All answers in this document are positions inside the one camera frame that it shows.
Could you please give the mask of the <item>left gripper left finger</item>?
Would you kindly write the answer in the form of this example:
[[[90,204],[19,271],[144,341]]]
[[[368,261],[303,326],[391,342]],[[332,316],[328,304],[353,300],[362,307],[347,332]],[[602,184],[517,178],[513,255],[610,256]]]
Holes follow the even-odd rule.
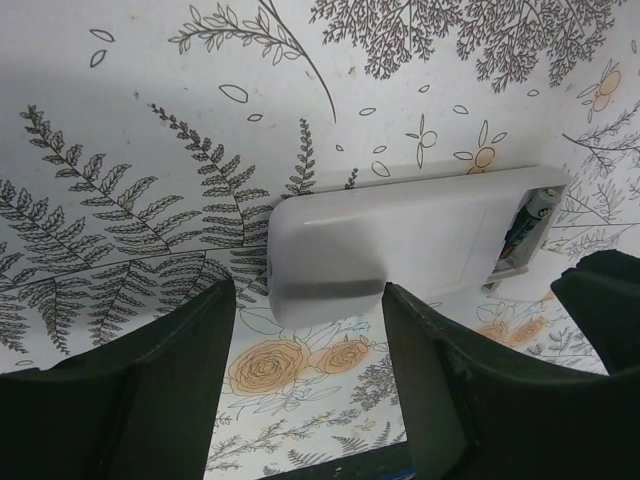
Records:
[[[5,479],[200,479],[236,314],[232,281],[106,345],[1,378]]]

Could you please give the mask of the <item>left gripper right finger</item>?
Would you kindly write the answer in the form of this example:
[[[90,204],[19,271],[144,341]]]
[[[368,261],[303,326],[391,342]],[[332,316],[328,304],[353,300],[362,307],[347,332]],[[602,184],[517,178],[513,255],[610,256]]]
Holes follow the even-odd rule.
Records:
[[[420,479],[635,479],[639,372],[574,370],[527,356],[396,284],[383,317]]]

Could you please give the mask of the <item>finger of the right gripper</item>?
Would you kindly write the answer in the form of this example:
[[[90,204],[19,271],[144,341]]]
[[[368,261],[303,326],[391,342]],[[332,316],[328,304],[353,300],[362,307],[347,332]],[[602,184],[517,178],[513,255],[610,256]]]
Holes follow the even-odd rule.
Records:
[[[639,259],[618,250],[583,257],[551,291],[610,374],[639,366]]]

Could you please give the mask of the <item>grey white remote control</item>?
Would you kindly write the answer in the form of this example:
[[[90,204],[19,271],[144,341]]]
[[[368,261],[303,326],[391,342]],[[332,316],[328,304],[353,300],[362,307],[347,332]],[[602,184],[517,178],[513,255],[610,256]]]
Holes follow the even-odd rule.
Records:
[[[268,225],[271,313],[302,329],[373,309],[388,283],[429,300],[523,275],[556,207],[500,259],[506,233],[535,190],[562,200],[571,180],[540,165],[283,200]]]

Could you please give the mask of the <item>white battery cover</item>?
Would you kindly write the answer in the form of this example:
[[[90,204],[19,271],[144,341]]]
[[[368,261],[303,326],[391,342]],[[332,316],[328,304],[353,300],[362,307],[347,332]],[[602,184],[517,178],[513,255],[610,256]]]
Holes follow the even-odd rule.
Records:
[[[551,281],[535,275],[519,275],[486,284],[482,290],[489,297],[511,302],[537,302],[550,290]]]

